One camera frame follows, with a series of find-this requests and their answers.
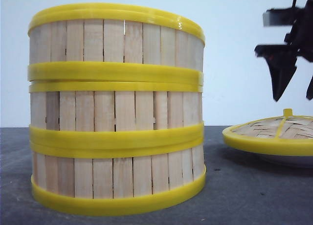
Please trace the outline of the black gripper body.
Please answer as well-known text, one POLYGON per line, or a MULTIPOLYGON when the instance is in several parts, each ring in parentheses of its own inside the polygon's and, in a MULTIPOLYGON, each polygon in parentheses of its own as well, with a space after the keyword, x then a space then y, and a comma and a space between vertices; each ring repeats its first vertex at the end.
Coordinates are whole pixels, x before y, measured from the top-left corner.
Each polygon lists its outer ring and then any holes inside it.
POLYGON ((283 45, 257 45, 256 56, 271 59, 274 54, 282 54, 313 61, 313 0, 307 0, 303 8, 297 7, 296 0, 293 0, 290 8, 269 9, 263 13, 263 25, 291 25, 292 28, 285 35, 283 45))

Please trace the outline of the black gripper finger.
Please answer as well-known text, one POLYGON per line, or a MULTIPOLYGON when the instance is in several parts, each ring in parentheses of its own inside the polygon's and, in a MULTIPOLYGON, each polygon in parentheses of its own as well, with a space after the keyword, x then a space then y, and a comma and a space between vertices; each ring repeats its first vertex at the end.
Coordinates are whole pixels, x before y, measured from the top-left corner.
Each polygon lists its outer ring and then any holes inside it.
POLYGON ((313 99, 313 77, 311 78, 311 81, 309 83, 308 89, 307 89, 307 93, 306 93, 306 98, 308 100, 312 100, 313 99))
POLYGON ((266 62, 269 67, 273 99, 278 101, 296 71, 296 56, 269 56, 266 62))

